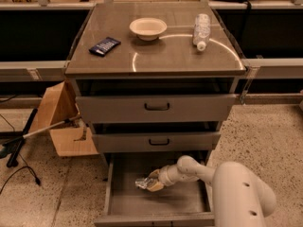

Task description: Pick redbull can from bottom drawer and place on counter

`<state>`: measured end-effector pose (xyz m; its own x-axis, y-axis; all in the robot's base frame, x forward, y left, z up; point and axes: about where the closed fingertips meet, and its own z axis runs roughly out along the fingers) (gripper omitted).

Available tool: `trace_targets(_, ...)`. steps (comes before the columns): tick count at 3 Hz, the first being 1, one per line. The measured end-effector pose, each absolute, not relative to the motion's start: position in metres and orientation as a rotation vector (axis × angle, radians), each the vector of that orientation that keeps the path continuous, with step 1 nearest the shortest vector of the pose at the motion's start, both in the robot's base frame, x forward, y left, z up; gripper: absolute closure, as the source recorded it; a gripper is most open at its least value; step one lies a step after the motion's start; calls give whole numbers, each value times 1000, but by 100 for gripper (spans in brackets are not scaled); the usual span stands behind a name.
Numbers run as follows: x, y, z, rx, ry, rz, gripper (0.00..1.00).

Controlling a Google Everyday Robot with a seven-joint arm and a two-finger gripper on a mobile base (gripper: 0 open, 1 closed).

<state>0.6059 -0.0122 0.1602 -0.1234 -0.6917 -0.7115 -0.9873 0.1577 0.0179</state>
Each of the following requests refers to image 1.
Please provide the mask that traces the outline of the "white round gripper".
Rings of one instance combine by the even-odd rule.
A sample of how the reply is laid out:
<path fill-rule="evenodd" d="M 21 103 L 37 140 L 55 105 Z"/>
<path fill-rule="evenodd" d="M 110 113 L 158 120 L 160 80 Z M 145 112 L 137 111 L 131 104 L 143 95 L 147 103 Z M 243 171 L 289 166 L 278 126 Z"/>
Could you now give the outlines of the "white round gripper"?
<path fill-rule="evenodd" d="M 160 170 L 154 170 L 149 177 L 152 179 L 148 179 L 146 189 L 150 192 L 156 192 L 162 190 L 164 186 L 176 184 L 181 178 L 181 173 L 176 165 L 163 166 Z"/>

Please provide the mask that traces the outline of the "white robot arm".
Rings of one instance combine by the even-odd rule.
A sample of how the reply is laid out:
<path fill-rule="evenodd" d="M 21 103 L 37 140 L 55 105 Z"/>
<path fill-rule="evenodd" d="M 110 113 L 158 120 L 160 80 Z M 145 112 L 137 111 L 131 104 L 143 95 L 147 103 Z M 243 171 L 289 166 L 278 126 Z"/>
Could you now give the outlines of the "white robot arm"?
<path fill-rule="evenodd" d="M 179 182 L 198 180 L 212 187 L 216 227 L 266 227 L 265 218 L 276 209 L 273 189 L 236 162 L 224 162 L 212 168 L 184 155 L 176 164 L 153 171 L 145 179 L 145 188 L 154 192 Z"/>

